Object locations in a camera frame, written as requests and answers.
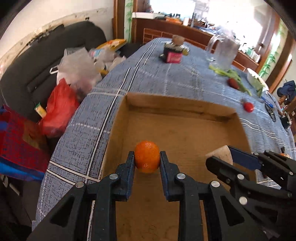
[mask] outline plaid tablecloth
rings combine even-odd
[[[286,131],[277,115],[273,122],[255,90],[239,72],[244,85],[253,92],[250,97],[226,84],[227,77],[216,75],[208,68],[205,51],[191,44],[188,56],[181,64],[165,64],[158,57],[163,41],[157,38],[141,47],[135,54],[112,70],[82,102],[60,138],[42,181],[34,228],[67,191],[79,181],[98,182],[99,171],[112,123],[123,96],[131,92],[145,92],[192,98],[235,108],[253,152],[280,152],[285,146],[295,159],[292,132]],[[265,96],[274,103],[275,98]],[[241,99],[254,104],[252,113],[244,111]],[[258,171],[257,182],[280,188]]]

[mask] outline tangerine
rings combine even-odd
[[[158,146],[151,141],[142,141],[135,148],[135,164],[139,171],[152,173],[159,168],[160,152]]]

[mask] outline black sofa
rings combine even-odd
[[[5,103],[24,117],[34,122],[39,121],[40,117],[34,108],[38,103],[46,108],[47,99],[57,82],[57,74],[50,74],[49,71],[60,63],[64,49],[85,47],[90,50],[104,42],[104,32],[88,21],[66,27],[60,25],[43,37],[36,38],[30,43],[30,48],[15,59],[2,76],[0,105]],[[121,55],[129,57],[139,47],[139,44],[127,44],[120,49]],[[52,151],[57,141],[49,140]],[[30,226],[31,221],[35,220],[41,183],[22,182],[13,178],[9,180],[19,189],[21,196],[8,187],[5,191],[7,202],[19,223]]]

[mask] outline blue and red bag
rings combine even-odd
[[[0,108],[0,174],[42,180],[50,156],[40,127],[4,105]]]

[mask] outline orange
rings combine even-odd
[[[151,141],[142,141],[135,148],[135,164],[139,171],[152,173],[159,168],[160,152],[158,146]]]

